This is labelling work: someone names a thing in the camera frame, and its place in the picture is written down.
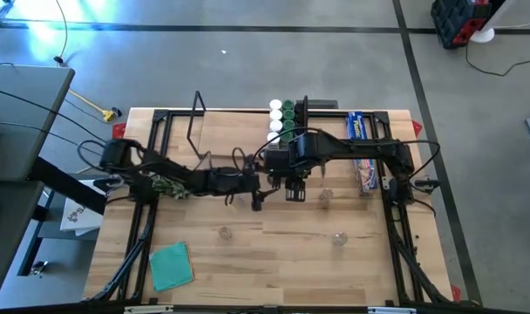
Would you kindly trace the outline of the wooden shelf black metal frame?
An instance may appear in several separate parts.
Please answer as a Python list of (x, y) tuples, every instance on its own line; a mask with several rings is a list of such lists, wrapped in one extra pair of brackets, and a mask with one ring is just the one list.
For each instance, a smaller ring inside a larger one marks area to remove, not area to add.
[[(269, 108), (266, 112), (241, 113), (228, 111), (209, 111), (200, 91), (194, 94), (194, 101), (187, 127), (187, 142), (194, 153), (202, 155), (210, 151), (217, 156), (226, 156), (230, 149), (240, 147), (250, 153), (267, 142), (269, 130)], [(284, 120), (281, 108), (282, 123)]]

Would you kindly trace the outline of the potted succulent plant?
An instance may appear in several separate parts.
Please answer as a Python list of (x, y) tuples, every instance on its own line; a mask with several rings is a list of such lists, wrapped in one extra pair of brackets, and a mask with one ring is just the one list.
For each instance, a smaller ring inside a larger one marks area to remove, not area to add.
[(153, 189), (160, 195), (171, 197), (175, 200), (186, 199), (190, 192), (178, 181), (167, 179), (159, 174), (151, 174)]

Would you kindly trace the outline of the white box with logo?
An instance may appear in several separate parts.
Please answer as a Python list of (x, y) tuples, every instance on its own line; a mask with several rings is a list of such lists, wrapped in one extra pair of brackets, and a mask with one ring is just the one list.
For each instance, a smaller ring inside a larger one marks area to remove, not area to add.
[(65, 198), (62, 220), (59, 230), (82, 236), (93, 230), (99, 229), (103, 216), (95, 211), (80, 205), (70, 198)]

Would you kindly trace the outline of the green sponge cloth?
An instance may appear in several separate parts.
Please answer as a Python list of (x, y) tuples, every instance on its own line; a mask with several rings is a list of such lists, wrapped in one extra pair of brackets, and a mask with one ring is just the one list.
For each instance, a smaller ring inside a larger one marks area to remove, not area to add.
[(186, 242), (177, 242), (155, 251), (149, 256), (149, 262), (156, 292), (170, 290), (194, 280)]

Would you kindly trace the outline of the silver mounting bracket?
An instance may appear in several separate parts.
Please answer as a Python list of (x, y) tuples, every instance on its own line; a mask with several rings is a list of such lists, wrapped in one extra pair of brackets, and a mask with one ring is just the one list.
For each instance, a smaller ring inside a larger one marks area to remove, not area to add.
[(368, 307), (368, 314), (418, 314), (417, 310), (414, 308), (406, 307)]
[(125, 307), (123, 314), (167, 314), (173, 310), (172, 305), (136, 305)]

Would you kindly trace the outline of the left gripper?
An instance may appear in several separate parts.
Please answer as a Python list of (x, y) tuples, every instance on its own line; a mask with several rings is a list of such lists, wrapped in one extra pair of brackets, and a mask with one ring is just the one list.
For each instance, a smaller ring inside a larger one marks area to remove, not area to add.
[[(212, 171), (212, 195), (223, 196), (254, 192), (260, 188), (260, 181), (271, 180), (272, 177), (268, 174), (258, 175), (253, 171), (240, 172), (233, 167), (218, 167)], [(279, 189), (258, 190), (258, 194), (271, 195)]]

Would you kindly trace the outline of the black red tool crate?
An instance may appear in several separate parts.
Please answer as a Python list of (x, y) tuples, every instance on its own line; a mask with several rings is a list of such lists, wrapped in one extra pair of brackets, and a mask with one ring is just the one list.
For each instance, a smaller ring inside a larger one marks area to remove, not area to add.
[(491, 8), (490, 0), (434, 0), (430, 14), (441, 45), (447, 50), (466, 46)]

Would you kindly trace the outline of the blue plastic wrap box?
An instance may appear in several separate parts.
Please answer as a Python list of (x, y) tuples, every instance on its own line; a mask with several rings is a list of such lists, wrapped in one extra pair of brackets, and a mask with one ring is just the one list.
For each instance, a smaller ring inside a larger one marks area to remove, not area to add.
[[(345, 121), (348, 139), (368, 139), (363, 112), (349, 112)], [(353, 160), (353, 167), (357, 178), (359, 194), (361, 196), (370, 195), (378, 186), (374, 160), (355, 159)]]

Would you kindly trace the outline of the grey side table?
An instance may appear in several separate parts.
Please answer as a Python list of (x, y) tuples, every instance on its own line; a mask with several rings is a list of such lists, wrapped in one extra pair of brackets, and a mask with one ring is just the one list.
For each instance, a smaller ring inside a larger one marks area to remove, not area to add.
[(0, 289), (44, 188), (29, 173), (74, 75), (0, 65)]

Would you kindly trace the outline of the white pedestal base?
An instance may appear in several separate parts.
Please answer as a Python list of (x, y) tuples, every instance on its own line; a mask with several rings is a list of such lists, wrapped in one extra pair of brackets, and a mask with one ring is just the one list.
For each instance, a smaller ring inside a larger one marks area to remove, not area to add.
[(476, 44), (485, 44), (492, 41), (498, 23), (516, 2), (517, 0), (489, 0), (491, 7), (486, 20), (483, 25), (473, 33), (470, 41)]

